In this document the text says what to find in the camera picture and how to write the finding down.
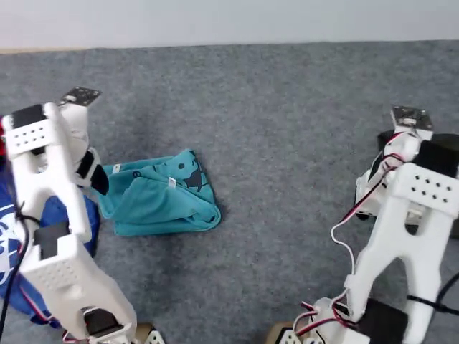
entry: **fabric label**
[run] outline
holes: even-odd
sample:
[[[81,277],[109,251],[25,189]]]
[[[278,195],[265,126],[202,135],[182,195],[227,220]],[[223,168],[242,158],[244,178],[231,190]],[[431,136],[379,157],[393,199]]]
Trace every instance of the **fabric label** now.
[[[112,173],[118,173],[121,169],[121,164],[120,163],[116,163],[115,165],[113,165],[113,170],[112,170]]]
[[[176,188],[177,187],[177,181],[173,179],[172,177],[169,177],[169,188]]]

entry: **teal cloth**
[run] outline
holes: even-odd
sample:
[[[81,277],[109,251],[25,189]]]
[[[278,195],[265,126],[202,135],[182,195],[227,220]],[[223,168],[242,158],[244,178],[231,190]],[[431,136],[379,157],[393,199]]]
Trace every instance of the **teal cloth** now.
[[[220,222],[214,192],[192,150],[177,156],[104,166],[107,195],[98,194],[102,215],[115,233],[135,236],[206,231]],[[169,185],[176,180],[176,188]]]

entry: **gray carpet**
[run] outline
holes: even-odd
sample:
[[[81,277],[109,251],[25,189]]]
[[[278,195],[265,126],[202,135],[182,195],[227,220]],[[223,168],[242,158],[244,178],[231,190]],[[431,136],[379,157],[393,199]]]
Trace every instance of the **gray carpet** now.
[[[96,49],[0,56],[0,111],[100,89],[90,114],[106,163],[194,148],[224,214],[200,234],[125,238],[101,228],[98,264],[168,343],[263,344],[301,300],[342,290],[346,251],[329,229],[390,129],[391,103],[430,110],[459,133],[459,42]],[[360,250],[372,223],[339,236]],[[443,278],[459,271],[450,242]],[[373,295],[401,306],[401,264]],[[447,302],[459,307],[459,286]],[[459,319],[437,315],[426,343],[456,343]],[[58,343],[60,331],[11,310],[5,343]]]

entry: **white wall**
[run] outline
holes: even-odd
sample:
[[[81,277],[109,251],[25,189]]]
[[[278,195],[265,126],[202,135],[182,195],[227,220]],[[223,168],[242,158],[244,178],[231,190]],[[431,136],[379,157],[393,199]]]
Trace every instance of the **white wall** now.
[[[458,0],[0,0],[0,49],[459,39]]]

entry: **blue fabric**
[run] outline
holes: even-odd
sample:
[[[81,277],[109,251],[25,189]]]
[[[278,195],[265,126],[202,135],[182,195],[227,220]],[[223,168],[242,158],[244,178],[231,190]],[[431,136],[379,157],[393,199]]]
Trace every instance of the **blue fabric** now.
[[[107,195],[98,194],[102,215],[119,235],[206,231],[220,222],[214,192],[192,150],[177,156],[104,166]],[[176,179],[176,188],[169,186]]]
[[[6,286],[8,285],[11,269],[16,265],[18,258],[17,250],[19,249],[19,241],[13,233],[14,207],[12,205],[11,197],[6,191],[6,178],[11,177],[7,177],[4,171],[0,171],[0,295],[2,297],[4,297],[6,292]],[[85,247],[89,253],[94,255],[100,224],[98,207],[86,196],[85,204],[93,233],[92,240],[85,244]],[[68,217],[64,204],[56,196],[48,199],[42,213],[40,225],[49,226],[67,220]],[[60,324],[54,319],[43,321],[42,317],[38,316],[31,305],[26,301],[21,289],[23,289],[32,299],[32,302],[38,307],[41,313],[48,317],[50,316],[42,296],[21,275],[18,275],[13,283],[13,290],[9,300],[10,305],[13,308],[30,316],[30,320],[34,323],[41,325],[49,323],[54,328],[60,326]]]

